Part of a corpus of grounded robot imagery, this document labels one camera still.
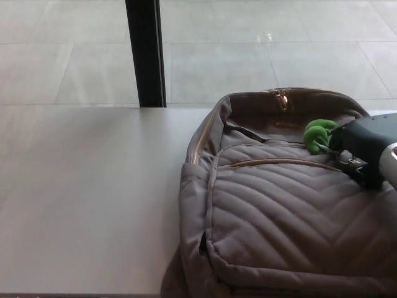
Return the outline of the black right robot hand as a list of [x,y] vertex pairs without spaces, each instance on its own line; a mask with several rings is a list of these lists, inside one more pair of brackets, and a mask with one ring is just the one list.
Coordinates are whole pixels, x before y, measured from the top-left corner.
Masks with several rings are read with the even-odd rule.
[[396,188],[395,113],[355,119],[334,129],[329,147],[352,154],[343,172],[358,184],[380,189],[386,181]]

